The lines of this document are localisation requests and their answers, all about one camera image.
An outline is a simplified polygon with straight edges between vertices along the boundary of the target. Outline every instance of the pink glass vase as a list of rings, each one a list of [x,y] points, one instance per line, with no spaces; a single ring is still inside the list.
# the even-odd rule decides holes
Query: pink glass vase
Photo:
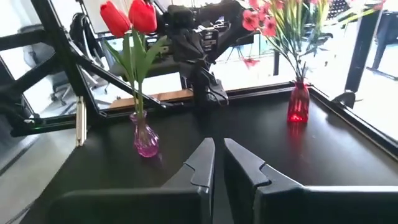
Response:
[[[134,147],[142,157],[155,156],[159,151],[159,137],[152,128],[146,124],[147,113],[144,111],[140,118],[137,113],[130,114],[130,120],[135,124]]]
[[[287,109],[288,122],[308,122],[308,109],[310,106],[310,94],[307,85],[295,82],[294,90],[290,96]]]

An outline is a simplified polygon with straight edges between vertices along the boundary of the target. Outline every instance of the red glass vase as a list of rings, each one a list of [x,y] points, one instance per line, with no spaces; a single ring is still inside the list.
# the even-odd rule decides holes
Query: red glass vase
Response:
[[[308,122],[308,109],[310,106],[310,94],[307,85],[295,83],[294,90],[289,100],[287,109],[288,122]]]

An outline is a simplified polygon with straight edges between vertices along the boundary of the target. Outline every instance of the black tabletop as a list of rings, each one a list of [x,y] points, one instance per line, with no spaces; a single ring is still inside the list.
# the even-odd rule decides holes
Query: black tabletop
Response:
[[[159,187],[205,137],[216,144],[214,223],[232,223],[223,181],[223,138],[231,138],[304,185],[398,185],[398,164],[334,112],[312,98],[303,126],[286,123],[289,93],[231,101],[205,119],[191,113],[155,117],[158,157],[142,159],[125,122],[91,129],[21,223],[43,223],[51,201],[78,189]]]

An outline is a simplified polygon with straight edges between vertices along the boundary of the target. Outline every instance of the flower bouquet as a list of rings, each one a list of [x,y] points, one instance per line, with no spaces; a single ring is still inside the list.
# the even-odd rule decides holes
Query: flower bouquet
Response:
[[[309,94],[304,83],[308,70],[303,56],[316,54],[325,39],[322,29],[342,26],[379,10],[386,0],[372,5],[346,0],[350,8],[327,20],[333,0],[249,0],[253,10],[243,12],[243,27],[259,31],[292,66],[295,89],[289,101],[288,121],[308,121]]]
[[[120,54],[105,42],[107,48],[125,71],[133,89],[135,112],[130,115],[135,124],[134,146],[143,157],[152,157],[158,153],[159,137],[146,124],[146,112],[142,100],[142,82],[144,81],[155,56],[166,41],[161,37],[149,50],[145,47],[145,35],[155,32],[157,28],[155,8],[143,0],[133,0],[128,16],[108,1],[101,5],[100,13],[109,31],[118,38],[123,37],[123,52]],[[130,46],[132,37],[134,46]]]

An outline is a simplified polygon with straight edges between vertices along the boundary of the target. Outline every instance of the wooden plank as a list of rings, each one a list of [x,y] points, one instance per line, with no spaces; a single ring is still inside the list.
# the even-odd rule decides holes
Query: wooden plank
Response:
[[[191,98],[193,96],[193,93],[190,90],[180,90],[168,93],[153,94],[152,96],[160,101],[184,100],[187,98]],[[133,98],[126,98],[126,99],[113,101],[112,104],[109,106],[109,108],[119,108],[123,106],[132,106],[132,105],[134,105]]]

